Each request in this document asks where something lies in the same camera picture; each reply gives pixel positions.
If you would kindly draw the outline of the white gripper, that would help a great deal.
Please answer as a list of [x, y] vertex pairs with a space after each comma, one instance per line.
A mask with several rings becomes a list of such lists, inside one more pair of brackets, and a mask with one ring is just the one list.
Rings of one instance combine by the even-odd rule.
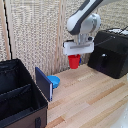
[[64, 42], [63, 44], [63, 54], [64, 55], [77, 55], [77, 54], [85, 54], [92, 53], [94, 51], [94, 42], [89, 41], [85, 44], [78, 45], [77, 43], [70, 41]]

